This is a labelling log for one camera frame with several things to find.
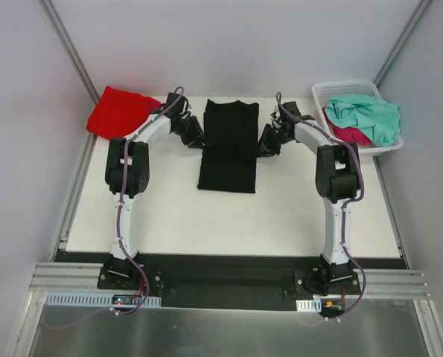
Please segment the pink t-shirt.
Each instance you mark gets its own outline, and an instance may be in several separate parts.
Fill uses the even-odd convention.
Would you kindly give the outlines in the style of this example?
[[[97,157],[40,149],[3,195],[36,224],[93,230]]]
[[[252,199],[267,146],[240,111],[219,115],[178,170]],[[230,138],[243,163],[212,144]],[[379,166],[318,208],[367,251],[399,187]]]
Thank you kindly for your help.
[[[158,109],[161,106],[161,102],[152,98],[152,97],[148,97],[147,98],[147,111],[149,113],[151,113],[153,110]]]

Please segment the black daisy t-shirt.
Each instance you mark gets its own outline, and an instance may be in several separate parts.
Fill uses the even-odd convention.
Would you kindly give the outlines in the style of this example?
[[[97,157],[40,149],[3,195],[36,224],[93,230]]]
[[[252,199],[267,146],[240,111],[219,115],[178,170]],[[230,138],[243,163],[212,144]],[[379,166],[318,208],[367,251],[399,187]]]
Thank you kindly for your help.
[[[258,103],[207,101],[198,189],[255,192],[258,116]]]

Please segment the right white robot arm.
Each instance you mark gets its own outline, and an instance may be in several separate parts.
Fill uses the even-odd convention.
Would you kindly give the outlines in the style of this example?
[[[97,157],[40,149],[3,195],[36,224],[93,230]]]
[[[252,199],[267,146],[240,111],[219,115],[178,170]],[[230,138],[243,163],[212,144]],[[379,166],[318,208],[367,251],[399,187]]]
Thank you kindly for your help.
[[[351,211],[364,196],[357,145],[329,135],[310,115],[302,115],[294,101],[281,103],[264,127],[257,156],[281,153],[291,141],[316,155],[315,187],[325,207],[325,242],[316,271],[302,279],[310,293],[326,296],[355,278],[350,252]]]

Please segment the white plastic basket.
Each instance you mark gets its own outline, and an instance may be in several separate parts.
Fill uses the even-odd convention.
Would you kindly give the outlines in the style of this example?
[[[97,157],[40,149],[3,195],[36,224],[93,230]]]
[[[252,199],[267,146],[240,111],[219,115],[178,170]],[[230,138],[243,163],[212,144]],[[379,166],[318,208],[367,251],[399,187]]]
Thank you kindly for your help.
[[[385,101],[374,83],[316,83],[311,91],[325,130],[337,139],[353,141],[361,155],[378,156],[403,146],[400,106]]]

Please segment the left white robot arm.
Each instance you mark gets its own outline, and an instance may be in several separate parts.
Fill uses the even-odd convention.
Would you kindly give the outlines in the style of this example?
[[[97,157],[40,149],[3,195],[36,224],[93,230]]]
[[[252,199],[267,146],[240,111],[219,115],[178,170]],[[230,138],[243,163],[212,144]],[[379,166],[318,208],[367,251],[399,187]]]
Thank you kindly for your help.
[[[138,200],[150,180],[150,150],[164,137],[178,135],[191,149],[206,147],[202,127],[191,114],[191,106],[179,86],[167,95],[166,101],[154,109],[147,120],[123,138],[109,142],[105,182],[112,194],[115,209],[114,239],[109,257],[103,264],[109,279],[114,277],[123,289],[135,288],[142,273],[135,263]]]

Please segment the red t-shirt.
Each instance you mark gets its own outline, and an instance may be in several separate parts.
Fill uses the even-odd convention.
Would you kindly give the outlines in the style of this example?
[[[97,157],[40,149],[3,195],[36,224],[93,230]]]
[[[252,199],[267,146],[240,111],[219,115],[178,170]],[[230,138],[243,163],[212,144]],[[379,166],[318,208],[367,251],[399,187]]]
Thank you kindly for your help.
[[[107,140],[134,132],[150,115],[148,97],[107,86],[88,118],[87,131]]]

